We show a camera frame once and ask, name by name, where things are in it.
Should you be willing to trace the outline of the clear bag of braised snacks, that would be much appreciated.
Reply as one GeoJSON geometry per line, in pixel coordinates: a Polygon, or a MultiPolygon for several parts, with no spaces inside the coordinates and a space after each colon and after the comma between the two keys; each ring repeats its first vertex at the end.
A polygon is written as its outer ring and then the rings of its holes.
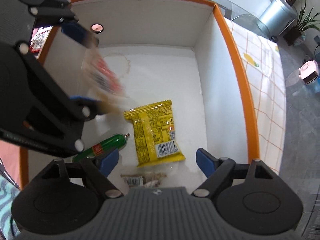
{"type": "Polygon", "coordinates": [[[135,100],[125,93],[120,78],[108,66],[101,56],[96,37],[84,41],[86,51],[81,66],[81,75],[94,95],[97,109],[101,114],[122,114],[136,106],[135,100]]]}

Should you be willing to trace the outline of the yellow snack packet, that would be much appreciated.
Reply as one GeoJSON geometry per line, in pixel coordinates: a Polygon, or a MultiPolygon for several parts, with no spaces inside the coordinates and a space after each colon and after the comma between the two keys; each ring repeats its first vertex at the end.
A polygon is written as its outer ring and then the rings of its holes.
{"type": "Polygon", "coordinates": [[[176,142],[171,100],[130,109],[124,118],[133,125],[138,167],[185,160],[176,142]]]}

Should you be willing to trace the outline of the red and silver snack bag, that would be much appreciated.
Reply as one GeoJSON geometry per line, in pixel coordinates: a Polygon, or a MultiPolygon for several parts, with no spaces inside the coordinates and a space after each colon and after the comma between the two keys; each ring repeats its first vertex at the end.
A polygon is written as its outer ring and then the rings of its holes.
{"type": "Polygon", "coordinates": [[[51,29],[52,27],[40,27],[34,30],[35,33],[31,38],[31,43],[29,46],[33,54],[38,54],[41,51],[51,29]]]}

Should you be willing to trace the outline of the green sausage stick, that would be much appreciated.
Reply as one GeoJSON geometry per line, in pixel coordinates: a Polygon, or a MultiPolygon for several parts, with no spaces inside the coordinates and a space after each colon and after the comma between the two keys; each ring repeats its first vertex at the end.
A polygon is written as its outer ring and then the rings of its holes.
{"type": "Polygon", "coordinates": [[[73,159],[73,163],[78,163],[81,159],[87,158],[89,156],[97,157],[106,153],[107,151],[116,148],[121,150],[127,143],[130,134],[115,134],[95,145],[89,147],[88,149],[84,150],[84,152],[79,153],[73,159]]]}

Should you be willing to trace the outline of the pink restaurant placemat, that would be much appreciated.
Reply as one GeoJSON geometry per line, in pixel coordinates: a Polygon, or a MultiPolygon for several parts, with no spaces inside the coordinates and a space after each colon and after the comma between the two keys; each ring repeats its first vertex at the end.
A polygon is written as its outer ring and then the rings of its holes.
{"type": "Polygon", "coordinates": [[[0,156],[11,178],[22,187],[20,175],[20,148],[5,141],[0,142],[0,156]]]}

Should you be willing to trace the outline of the small brown snack packet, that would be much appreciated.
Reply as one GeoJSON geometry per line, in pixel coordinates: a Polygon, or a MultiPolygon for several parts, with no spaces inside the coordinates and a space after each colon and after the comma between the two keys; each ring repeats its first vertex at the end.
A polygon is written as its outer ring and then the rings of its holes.
{"type": "Polygon", "coordinates": [[[129,187],[158,187],[162,179],[167,177],[166,173],[149,172],[140,174],[121,174],[120,177],[129,187]]]}

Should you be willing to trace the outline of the orange cardboard box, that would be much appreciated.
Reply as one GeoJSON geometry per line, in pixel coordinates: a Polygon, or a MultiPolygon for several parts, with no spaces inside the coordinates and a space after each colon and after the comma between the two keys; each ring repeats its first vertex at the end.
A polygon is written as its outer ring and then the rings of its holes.
{"type": "Polygon", "coordinates": [[[124,90],[122,111],[171,100],[185,161],[149,166],[163,187],[193,191],[205,179],[195,153],[250,163],[260,156],[252,93],[219,6],[207,0],[73,0],[124,90]]]}

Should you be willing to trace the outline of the white checkered tablecloth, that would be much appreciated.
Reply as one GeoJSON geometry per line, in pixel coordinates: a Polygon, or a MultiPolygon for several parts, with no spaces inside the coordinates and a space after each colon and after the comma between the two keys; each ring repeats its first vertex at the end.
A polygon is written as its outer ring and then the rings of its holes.
{"type": "Polygon", "coordinates": [[[251,89],[260,159],[279,174],[285,142],[286,90],[278,45],[231,20],[226,23],[251,89]]]}

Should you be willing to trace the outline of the pink small appliance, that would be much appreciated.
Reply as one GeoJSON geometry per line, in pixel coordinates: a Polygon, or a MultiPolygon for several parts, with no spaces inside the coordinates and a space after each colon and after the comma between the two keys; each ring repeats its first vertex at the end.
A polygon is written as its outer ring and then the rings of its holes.
{"type": "Polygon", "coordinates": [[[315,60],[304,63],[299,69],[299,78],[307,85],[319,76],[319,66],[315,60]]]}

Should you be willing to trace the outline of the potted green plant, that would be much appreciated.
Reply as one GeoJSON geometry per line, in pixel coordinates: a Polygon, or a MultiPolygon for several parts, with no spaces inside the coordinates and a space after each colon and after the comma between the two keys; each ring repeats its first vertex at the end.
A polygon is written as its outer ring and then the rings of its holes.
{"type": "Polygon", "coordinates": [[[319,31],[319,12],[312,14],[313,7],[307,11],[307,0],[298,0],[300,9],[297,13],[295,25],[283,36],[289,46],[302,39],[303,34],[309,29],[319,31]]]}

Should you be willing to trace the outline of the silver trash can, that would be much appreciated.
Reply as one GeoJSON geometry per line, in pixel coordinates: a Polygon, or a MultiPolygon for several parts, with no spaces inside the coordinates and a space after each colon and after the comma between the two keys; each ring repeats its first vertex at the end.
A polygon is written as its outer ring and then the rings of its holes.
{"type": "Polygon", "coordinates": [[[279,36],[295,19],[297,13],[285,0],[271,0],[259,20],[271,36],[279,36]]]}

